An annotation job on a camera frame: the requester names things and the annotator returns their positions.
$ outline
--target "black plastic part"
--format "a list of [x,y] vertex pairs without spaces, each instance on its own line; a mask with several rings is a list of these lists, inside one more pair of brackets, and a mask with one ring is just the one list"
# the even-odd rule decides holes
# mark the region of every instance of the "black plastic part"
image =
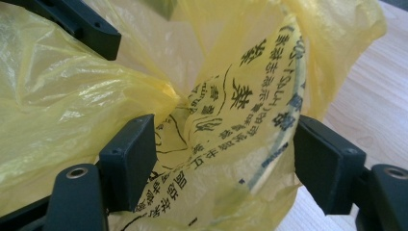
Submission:
[[56,22],[107,60],[115,60],[121,34],[81,0],[0,0]]
[[408,230],[408,171],[388,165],[374,166],[369,185],[384,230]]
[[99,153],[110,212],[134,211],[156,164],[153,115],[129,121]]
[[108,230],[96,166],[82,164],[57,175],[43,230]]
[[0,230],[17,230],[38,219],[47,211],[49,196],[0,218]]
[[326,215],[348,215],[351,183],[366,153],[319,121],[302,115],[293,138],[296,175]]

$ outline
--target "translucent yellow plastic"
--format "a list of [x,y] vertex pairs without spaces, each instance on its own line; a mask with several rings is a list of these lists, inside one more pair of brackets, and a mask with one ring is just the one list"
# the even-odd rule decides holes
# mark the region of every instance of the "translucent yellow plastic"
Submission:
[[122,34],[114,63],[0,5],[0,204],[35,200],[127,119],[155,113],[158,162],[112,230],[275,228],[300,185],[300,113],[321,118],[385,31],[374,0],[85,2]]

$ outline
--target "wood grain tabletop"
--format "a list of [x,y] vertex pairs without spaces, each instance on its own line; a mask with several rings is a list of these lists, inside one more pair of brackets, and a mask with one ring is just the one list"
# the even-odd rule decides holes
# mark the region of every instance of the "wood grain tabletop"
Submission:
[[[380,5],[387,33],[351,68],[323,123],[367,153],[367,168],[408,169],[408,12]],[[277,230],[356,230],[356,213],[326,217],[301,187]]]

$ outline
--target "wooden table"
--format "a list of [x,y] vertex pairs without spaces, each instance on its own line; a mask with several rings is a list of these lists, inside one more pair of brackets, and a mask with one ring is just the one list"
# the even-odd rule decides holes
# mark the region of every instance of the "wooden table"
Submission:
[[[368,154],[366,167],[408,169],[408,12],[380,5],[387,34],[352,67],[323,122]],[[277,230],[356,230],[356,213],[325,217],[302,187]]]

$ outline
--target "light wood surface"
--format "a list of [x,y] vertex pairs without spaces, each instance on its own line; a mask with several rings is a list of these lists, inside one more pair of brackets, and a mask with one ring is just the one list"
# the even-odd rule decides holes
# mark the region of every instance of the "light wood surface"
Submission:
[[[387,34],[352,67],[324,124],[367,154],[366,167],[408,169],[408,12],[380,3]],[[277,230],[356,230],[351,216],[327,216],[304,187]]]

